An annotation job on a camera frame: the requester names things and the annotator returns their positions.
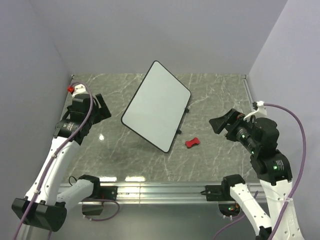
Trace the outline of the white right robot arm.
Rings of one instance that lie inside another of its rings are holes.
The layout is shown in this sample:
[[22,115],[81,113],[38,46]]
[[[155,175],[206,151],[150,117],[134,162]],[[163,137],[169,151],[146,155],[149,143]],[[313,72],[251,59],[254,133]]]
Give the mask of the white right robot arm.
[[293,201],[295,187],[288,158],[278,150],[277,123],[266,117],[264,108],[244,115],[231,109],[209,120],[213,132],[226,130],[225,138],[239,142],[250,153],[250,163],[265,194],[266,213],[239,175],[223,177],[217,189],[207,185],[207,201],[235,201],[251,223],[257,240],[302,240]]

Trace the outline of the red bone-shaped eraser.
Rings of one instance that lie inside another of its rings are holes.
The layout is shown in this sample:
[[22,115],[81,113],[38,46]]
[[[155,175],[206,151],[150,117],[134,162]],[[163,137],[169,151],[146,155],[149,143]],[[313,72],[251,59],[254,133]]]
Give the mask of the red bone-shaped eraser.
[[186,141],[186,142],[185,142],[185,145],[186,145],[186,147],[187,147],[188,149],[190,149],[190,148],[192,148],[192,147],[194,147],[194,146],[199,145],[200,143],[201,143],[200,140],[199,140],[197,137],[195,137],[195,138],[193,138],[193,139],[191,139],[191,140]]

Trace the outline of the white whiteboard with black frame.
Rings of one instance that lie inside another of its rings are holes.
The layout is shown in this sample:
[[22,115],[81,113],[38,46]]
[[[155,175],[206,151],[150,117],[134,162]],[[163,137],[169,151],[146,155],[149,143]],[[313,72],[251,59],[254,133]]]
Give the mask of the white whiteboard with black frame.
[[155,60],[121,116],[121,123],[168,153],[191,96],[191,91]]

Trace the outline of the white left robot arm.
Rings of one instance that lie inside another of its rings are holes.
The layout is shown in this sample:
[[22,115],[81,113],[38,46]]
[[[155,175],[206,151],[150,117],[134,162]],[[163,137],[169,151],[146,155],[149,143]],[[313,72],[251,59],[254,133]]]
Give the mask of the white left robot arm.
[[57,232],[67,213],[84,199],[101,197],[100,179],[82,175],[67,191],[59,193],[64,174],[93,125],[111,117],[101,94],[75,94],[55,126],[50,151],[32,187],[15,198],[11,209],[23,224]]

